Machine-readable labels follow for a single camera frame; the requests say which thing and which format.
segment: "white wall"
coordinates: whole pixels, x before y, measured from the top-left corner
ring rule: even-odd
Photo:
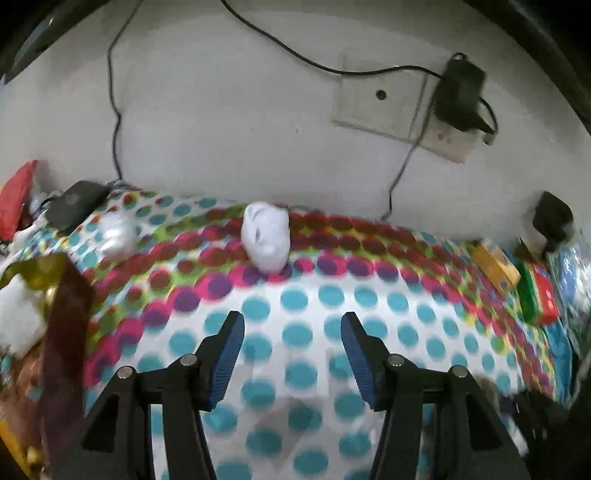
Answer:
[[[393,222],[507,242],[549,189],[591,225],[591,138],[556,87],[461,0],[232,0],[286,43],[339,66],[347,48],[441,69],[462,50],[489,74],[501,133],[465,165],[419,149]],[[0,181],[45,159],[57,186],[114,178],[105,51],[132,8],[113,0],[0,87]],[[235,21],[217,0],[146,0],[115,51],[125,178],[176,192],[304,203],[377,218],[408,145],[333,125],[339,81]]]

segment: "yellow box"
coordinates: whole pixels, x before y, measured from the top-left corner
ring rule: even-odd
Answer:
[[[475,246],[472,259],[502,296],[519,282],[521,275],[515,265],[490,239],[484,239]]]

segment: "wall plate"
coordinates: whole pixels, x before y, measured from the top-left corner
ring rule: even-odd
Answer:
[[[353,51],[343,54],[345,70],[377,70],[384,67],[387,66],[360,60]],[[369,77],[342,76],[335,95],[333,120],[341,125],[413,143],[420,135],[429,100],[437,86],[437,79],[429,77],[423,100],[418,105],[425,75],[391,72]],[[383,100],[376,95],[379,90],[385,92]],[[460,132],[431,115],[421,146],[454,163],[464,163],[475,142],[481,138],[482,132]]]
[[[417,121],[413,125],[412,138],[418,138],[421,133],[428,103],[436,86],[437,79],[430,78],[425,88],[425,95],[423,96]],[[432,113],[421,146],[454,163],[464,163],[468,155],[474,150],[476,141],[482,139],[482,135],[482,132],[477,130],[460,132],[451,125],[439,120]]]
[[[374,61],[360,60],[351,51],[343,55],[345,70],[386,67]],[[416,72],[391,72],[369,77],[342,76],[335,96],[333,120],[341,125],[409,141],[423,78]],[[383,100],[377,97],[378,91],[385,93]]]

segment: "power adapter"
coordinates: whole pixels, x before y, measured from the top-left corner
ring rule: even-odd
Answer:
[[[456,130],[495,131],[478,114],[486,73],[466,59],[451,59],[435,90],[435,116]]]

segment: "red and green box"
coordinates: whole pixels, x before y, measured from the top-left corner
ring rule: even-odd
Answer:
[[[521,311],[526,322],[549,325],[558,319],[558,305],[547,270],[536,264],[519,267],[521,279],[517,284]]]

